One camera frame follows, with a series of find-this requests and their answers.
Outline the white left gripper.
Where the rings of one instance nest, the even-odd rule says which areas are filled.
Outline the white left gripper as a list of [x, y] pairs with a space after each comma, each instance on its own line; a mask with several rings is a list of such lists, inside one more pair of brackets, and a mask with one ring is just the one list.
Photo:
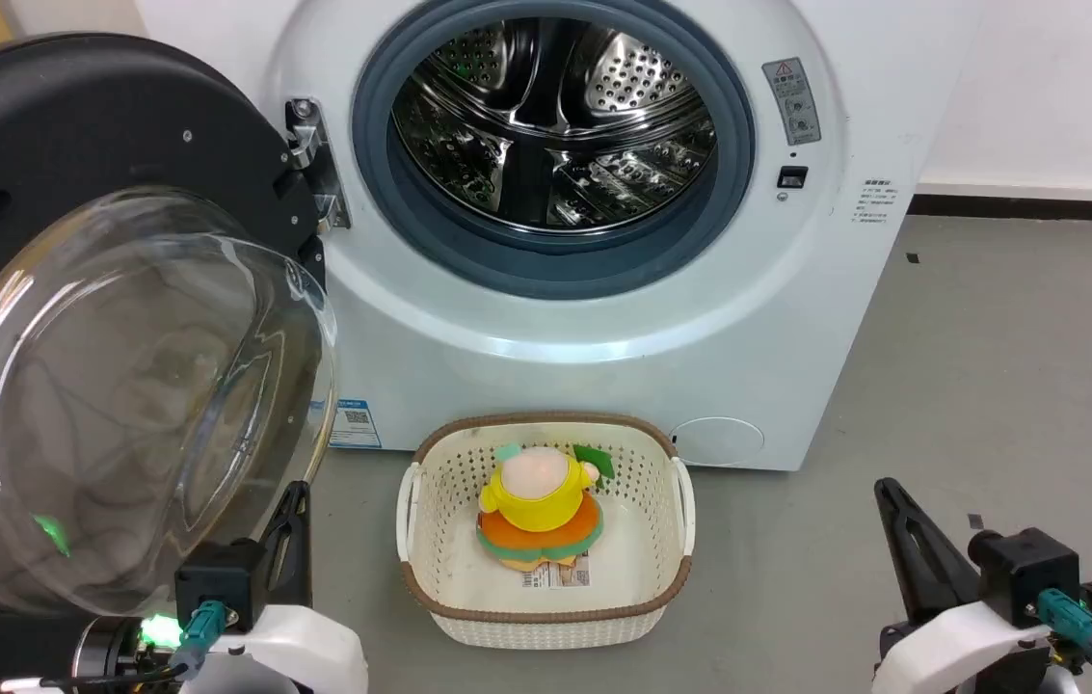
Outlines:
[[211, 647], [189, 693], [368, 693], [357, 634], [313, 606], [310, 483], [294, 480], [262, 536], [268, 603], [254, 627]]

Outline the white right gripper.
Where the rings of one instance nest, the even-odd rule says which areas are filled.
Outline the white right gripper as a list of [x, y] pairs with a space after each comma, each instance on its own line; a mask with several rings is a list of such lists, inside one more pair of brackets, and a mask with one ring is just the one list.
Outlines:
[[946, 693], [1012, 653], [1018, 642], [1049, 635], [1047, 625], [1013, 627], [977, 602], [977, 572], [897, 479], [876, 480], [873, 496], [906, 624], [919, 627], [885, 655], [873, 693]]

